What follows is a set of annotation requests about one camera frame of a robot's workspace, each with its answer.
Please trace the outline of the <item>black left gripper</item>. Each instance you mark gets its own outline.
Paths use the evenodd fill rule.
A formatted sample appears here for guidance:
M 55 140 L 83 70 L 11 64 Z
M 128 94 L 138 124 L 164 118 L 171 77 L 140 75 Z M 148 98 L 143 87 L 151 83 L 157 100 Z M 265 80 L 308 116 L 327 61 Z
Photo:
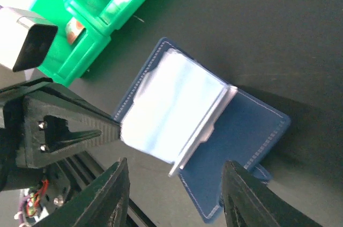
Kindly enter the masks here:
M 55 162 L 120 139 L 121 126 L 43 77 L 1 89 L 1 190 L 35 185 Z

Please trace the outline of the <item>navy blue card holder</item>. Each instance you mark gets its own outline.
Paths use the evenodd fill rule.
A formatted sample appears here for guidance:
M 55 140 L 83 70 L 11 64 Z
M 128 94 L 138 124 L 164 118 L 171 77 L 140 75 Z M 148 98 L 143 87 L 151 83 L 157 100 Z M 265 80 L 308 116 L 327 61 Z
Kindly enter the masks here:
M 171 165 L 207 224 L 223 211 L 221 175 L 234 160 L 262 183 L 262 159 L 281 139 L 290 118 L 225 82 L 167 38 L 123 97 L 113 119 L 122 141 Z

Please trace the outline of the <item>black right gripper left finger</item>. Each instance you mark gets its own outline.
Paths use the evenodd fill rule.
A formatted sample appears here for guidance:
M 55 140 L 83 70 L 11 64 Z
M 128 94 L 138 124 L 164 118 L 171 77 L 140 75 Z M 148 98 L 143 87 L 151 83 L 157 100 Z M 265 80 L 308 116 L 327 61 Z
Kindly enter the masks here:
M 35 226 L 126 226 L 129 193 L 127 159 L 121 158 Z

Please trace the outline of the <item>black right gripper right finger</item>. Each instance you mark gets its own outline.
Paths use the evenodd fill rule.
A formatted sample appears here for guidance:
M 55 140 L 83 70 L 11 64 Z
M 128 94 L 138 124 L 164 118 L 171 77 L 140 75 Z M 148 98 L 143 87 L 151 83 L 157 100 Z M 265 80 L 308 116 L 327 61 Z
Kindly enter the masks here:
M 222 201 L 227 226 L 320 226 L 236 161 L 227 161 L 223 166 Z

